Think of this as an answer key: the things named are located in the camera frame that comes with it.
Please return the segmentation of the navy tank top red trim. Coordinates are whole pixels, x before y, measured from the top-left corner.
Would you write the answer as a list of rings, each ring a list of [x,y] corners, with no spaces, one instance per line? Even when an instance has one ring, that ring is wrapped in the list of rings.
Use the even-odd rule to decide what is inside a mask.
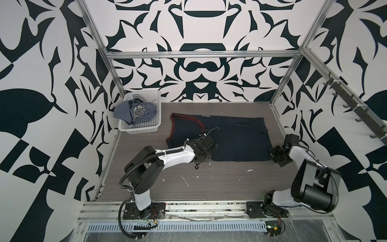
[[[186,139],[195,139],[199,133],[210,131],[217,144],[213,161],[269,161],[272,144],[264,118],[241,118],[209,115],[186,115],[173,113],[170,136],[166,139],[169,148],[180,146]]]

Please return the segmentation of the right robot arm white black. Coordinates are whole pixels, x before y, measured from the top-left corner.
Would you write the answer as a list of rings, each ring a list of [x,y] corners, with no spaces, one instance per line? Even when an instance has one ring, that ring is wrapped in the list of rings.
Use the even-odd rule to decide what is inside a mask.
[[[299,136],[287,134],[282,146],[270,150],[272,160],[280,167],[294,162],[298,172],[291,188],[266,193],[261,205],[263,212],[283,216],[288,209],[296,207],[304,207],[319,214],[336,209],[339,202],[340,172],[322,164],[299,141]]]

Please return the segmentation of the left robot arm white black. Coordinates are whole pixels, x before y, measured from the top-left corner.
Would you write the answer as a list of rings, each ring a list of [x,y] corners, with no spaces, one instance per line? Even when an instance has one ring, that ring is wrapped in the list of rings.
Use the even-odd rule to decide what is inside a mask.
[[[124,168],[119,187],[130,192],[138,211],[148,211],[152,209],[150,189],[162,171],[189,163],[194,163],[198,169],[202,162],[212,160],[216,148],[217,144],[206,133],[193,140],[186,139],[175,148],[156,150],[146,146]]]

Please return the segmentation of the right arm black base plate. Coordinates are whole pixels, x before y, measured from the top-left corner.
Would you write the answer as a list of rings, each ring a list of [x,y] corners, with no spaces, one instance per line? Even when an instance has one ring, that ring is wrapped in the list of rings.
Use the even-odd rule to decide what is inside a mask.
[[[269,218],[281,217],[288,218],[288,210],[280,208],[272,203],[264,202],[246,202],[246,214],[249,218]]]

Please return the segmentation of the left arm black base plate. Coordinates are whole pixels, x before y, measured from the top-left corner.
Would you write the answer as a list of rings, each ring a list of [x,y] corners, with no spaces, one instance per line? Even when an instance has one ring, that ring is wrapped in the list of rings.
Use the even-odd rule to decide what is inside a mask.
[[[128,203],[123,209],[124,220],[134,219],[159,219],[165,215],[166,204],[165,203],[152,203],[146,209],[140,211],[135,203]]]

